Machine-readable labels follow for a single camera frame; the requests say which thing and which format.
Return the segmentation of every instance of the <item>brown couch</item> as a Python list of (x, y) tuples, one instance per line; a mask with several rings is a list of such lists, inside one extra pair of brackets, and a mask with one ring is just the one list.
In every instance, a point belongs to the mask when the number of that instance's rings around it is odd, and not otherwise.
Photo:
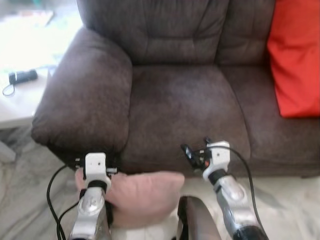
[[(266, 41), (275, 0), (78, 0), (84, 23), (32, 136), (62, 161), (192, 175), (180, 149), (226, 140), (255, 176), (320, 174), (319, 118), (284, 119)], [(234, 159), (236, 175), (244, 167)]]

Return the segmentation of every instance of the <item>white floor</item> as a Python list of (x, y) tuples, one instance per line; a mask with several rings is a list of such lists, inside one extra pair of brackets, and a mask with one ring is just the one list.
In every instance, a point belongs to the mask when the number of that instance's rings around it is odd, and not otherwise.
[[(52, 174), (62, 163), (30, 138), (30, 129), (0, 132), (18, 152), (14, 164), (0, 164), (0, 239), (55, 240), (56, 225), (49, 212), (46, 190)], [(248, 180), (241, 179), (248, 191)], [(320, 178), (254, 179), (258, 212), (270, 240), (320, 240)], [(188, 179), (182, 194), (201, 198), (215, 220), (221, 238), (230, 239), (223, 225), (211, 185)], [(51, 196), (58, 213), (77, 201), (74, 174), (64, 170), (55, 179)], [(63, 219), (68, 235), (75, 217)], [(113, 229), (115, 240), (170, 240), (177, 227), (176, 213), (164, 222), (143, 229)]]

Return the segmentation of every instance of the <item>couch armrest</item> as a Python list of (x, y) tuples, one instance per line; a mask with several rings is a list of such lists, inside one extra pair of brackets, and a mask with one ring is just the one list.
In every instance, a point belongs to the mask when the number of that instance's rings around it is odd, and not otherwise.
[(129, 130), (132, 63), (115, 43), (82, 28), (48, 81), (33, 139), (77, 152), (121, 150)]

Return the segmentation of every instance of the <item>pink pillow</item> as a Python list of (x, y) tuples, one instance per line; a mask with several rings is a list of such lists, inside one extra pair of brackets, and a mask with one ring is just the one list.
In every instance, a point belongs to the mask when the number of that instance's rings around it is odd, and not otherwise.
[[(141, 228), (163, 221), (178, 205), (185, 182), (181, 173), (159, 171), (112, 176), (105, 199), (113, 205), (113, 226)], [(83, 169), (75, 172), (78, 190), (84, 188)]]

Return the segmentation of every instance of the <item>black cable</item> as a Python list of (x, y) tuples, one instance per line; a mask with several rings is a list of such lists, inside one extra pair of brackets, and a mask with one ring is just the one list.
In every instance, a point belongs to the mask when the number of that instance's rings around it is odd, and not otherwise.
[(253, 205), (254, 214), (255, 214), (255, 217), (256, 217), (258, 223), (260, 224), (260, 227), (261, 227), (264, 235), (267, 236), (266, 231), (265, 231), (265, 229), (264, 229), (264, 227), (263, 227), (263, 225), (261, 223), (261, 220), (260, 220), (260, 217), (259, 217), (259, 214), (258, 214), (257, 204), (256, 204), (256, 197), (255, 197), (254, 182), (253, 182), (251, 171), (250, 171), (250, 168), (249, 168), (249, 165), (248, 165), (247, 161), (241, 156), (241, 154), (239, 152), (237, 152), (236, 150), (234, 150), (231, 147), (227, 147), (227, 146), (209, 146), (207, 148), (209, 148), (209, 149), (227, 149), (227, 150), (233, 152), (241, 160), (241, 162), (244, 164), (246, 172), (248, 174), (248, 178), (249, 178), (250, 191), (251, 191), (251, 198), (252, 198), (252, 205)]
[[(13, 86), (13, 91), (10, 94), (6, 94), (6, 90), (11, 86)], [(5, 96), (5, 97), (12, 97), (13, 95), (15, 95), (15, 91), (16, 91), (15, 85), (14, 84), (9, 84), (8, 86), (6, 86), (2, 90), (2, 95)]]
[[(50, 209), (50, 211), (51, 211), (51, 213), (52, 213), (52, 216), (53, 216), (56, 224), (58, 224), (59, 219), (58, 219), (58, 216), (57, 216), (57, 214), (56, 214), (56, 212), (55, 212), (55, 210), (54, 210), (54, 207), (52, 206), (51, 200), (50, 200), (50, 190), (51, 190), (51, 185), (52, 185), (55, 177), (58, 175), (58, 173), (60, 173), (60, 172), (61, 172), (63, 169), (65, 169), (66, 167), (67, 167), (67, 165), (64, 165), (64, 166), (60, 167), (60, 168), (53, 174), (53, 176), (52, 176), (51, 179), (50, 179), (48, 188), (47, 188), (47, 190), (46, 190), (46, 201), (47, 201), (47, 203), (48, 203), (48, 205), (49, 205), (49, 209)], [(61, 226), (59, 226), (59, 231), (60, 231), (60, 234), (61, 234), (61, 236), (62, 236), (62, 239), (65, 240), (65, 239), (66, 239), (66, 236), (65, 236), (65, 233), (64, 233), (64, 231), (63, 231), (63, 229), (62, 229)]]
[(69, 207), (67, 210), (65, 210), (61, 216), (58, 219), (58, 222), (56, 224), (56, 235), (59, 236), (60, 232), (62, 231), (64, 233), (64, 230), (61, 226), (61, 219), (64, 217), (64, 215), (69, 212), (71, 209), (73, 209), (75, 206), (78, 205), (79, 202), (76, 202), (75, 204), (73, 204), (71, 207)]

